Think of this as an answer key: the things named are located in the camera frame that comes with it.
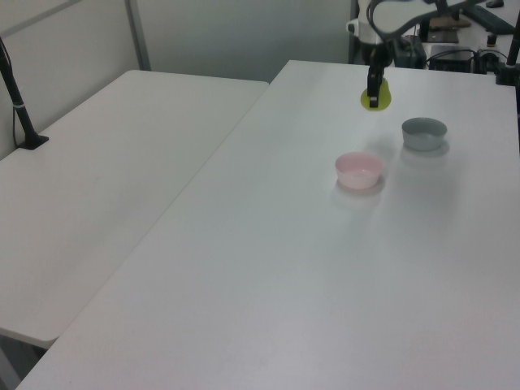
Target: black cable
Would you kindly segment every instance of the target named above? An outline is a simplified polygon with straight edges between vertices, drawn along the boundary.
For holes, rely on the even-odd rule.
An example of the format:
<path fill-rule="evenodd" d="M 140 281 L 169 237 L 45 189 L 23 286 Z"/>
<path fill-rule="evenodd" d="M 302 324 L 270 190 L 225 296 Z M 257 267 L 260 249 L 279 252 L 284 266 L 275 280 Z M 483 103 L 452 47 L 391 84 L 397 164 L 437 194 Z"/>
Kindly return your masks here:
<path fill-rule="evenodd" d="M 481 49 L 481 50 L 479 50 L 479 53 L 482 53 L 482 52 L 488 52 L 488 51 L 491 51 L 492 53 L 498 53 L 498 54 L 500 54 L 502 57 L 504 57 L 505 59 L 507 59 L 507 55 L 505 55 L 504 53 L 501 53 L 501 52 L 498 51 L 498 50 L 492 50 L 492 49 Z"/>
<path fill-rule="evenodd" d="M 374 9 L 384 0 L 372 0 L 368 7 L 366 8 L 366 19 L 368 20 L 368 24 L 372 27 L 375 33 L 381 38 L 381 41 L 385 41 L 384 34 L 380 31 L 374 24 Z"/>
<path fill-rule="evenodd" d="M 18 144 L 16 143 L 15 124 L 16 124 L 16 110 L 13 107 L 13 142 L 15 142 L 15 149 L 18 149 Z"/>
<path fill-rule="evenodd" d="M 462 53 L 462 52 L 470 52 L 470 53 L 473 53 L 473 56 L 475 55 L 478 55 L 476 51 L 472 50 L 472 49 L 457 49 L 457 50 L 446 50 L 446 51 L 442 51 L 440 53 L 437 53 L 437 54 L 434 54 L 432 55 L 430 58 L 428 58 L 426 60 L 426 63 L 429 63 L 432 59 L 437 59 L 439 57 L 444 57 L 445 55 L 448 55 L 448 54 L 453 54 L 453 53 Z"/>

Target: gray floor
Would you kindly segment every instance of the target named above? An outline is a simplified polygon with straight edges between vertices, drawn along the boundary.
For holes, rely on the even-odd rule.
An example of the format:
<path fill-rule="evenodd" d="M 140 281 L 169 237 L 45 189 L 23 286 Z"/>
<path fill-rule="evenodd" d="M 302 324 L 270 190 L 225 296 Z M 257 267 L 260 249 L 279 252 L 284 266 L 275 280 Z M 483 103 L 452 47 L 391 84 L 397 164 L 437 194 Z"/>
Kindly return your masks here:
<path fill-rule="evenodd" d="M 14 390 L 44 353 L 44 349 L 0 336 L 0 390 Z"/>

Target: white table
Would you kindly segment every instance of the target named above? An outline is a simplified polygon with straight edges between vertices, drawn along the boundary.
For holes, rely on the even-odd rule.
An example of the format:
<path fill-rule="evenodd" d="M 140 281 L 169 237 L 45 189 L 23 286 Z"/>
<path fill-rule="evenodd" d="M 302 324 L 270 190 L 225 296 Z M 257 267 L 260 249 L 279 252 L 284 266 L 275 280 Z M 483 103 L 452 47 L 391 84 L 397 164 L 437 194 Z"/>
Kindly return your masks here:
<path fill-rule="evenodd" d="M 0 162 L 0 334 L 48 348 L 266 83 L 130 71 Z"/>
<path fill-rule="evenodd" d="M 375 113 L 365 67 L 290 62 L 20 389 L 518 389 L 514 90 L 387 77 Z M 403 149 L 418 115 L 448 144 Z M 336 184 L 353 150 L 372 192 Z"/>

